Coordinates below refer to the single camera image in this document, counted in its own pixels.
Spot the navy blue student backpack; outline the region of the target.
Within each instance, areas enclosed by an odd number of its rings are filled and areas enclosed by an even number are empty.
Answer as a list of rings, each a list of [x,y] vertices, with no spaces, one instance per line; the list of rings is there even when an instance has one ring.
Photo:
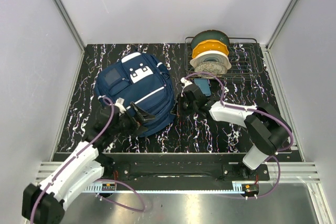
[[[121,104],[131,116],[136,109],[150,115],[141,125],[146,128],[139,137],[150,136],[173,122],[175,95],[167,67],[154,55],[134,52],[102,70],[95,83],[95,93]]]

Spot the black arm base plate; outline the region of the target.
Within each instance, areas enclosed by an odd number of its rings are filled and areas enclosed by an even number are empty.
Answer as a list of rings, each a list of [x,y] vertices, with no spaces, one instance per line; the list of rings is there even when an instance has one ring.
[[[114,164],[112,178],[131,180],[138,178],[205,177],[224,181],[267,182],[268,167],[260,165],[250,170],[242,163],[221,162],[130,162]]]

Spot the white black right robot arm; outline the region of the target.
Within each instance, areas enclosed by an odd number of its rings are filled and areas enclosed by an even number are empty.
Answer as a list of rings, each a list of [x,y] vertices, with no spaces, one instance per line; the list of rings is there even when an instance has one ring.
[[[257,174],[257,168],[276,152],[284,151],[285,142],[293,144],[290,126],[270,104],[260,106],[236,105],[207,97],[199,86],[181,79],[183,90],[182,109],[188,113],[197,113],[215,122],[227,122],[247,129],[253,142],[238,167],[239,176],[250,180]]]

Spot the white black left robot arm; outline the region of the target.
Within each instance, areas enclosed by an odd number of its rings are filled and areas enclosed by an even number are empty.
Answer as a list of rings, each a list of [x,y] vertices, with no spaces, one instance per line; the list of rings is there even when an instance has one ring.
[[[23,192],[22,216],[30,223],[60,223],[70,204],[91,184],[100,180],[105,188],[98,193],[110,195],[117,172],[113,158],[103,151],[119,133],[138,136],[146,132],[155,115],[131,103],[132,113],[121,104],[107,105],[100,112],[86,137],[68,158],[38,184],[29,184]]]

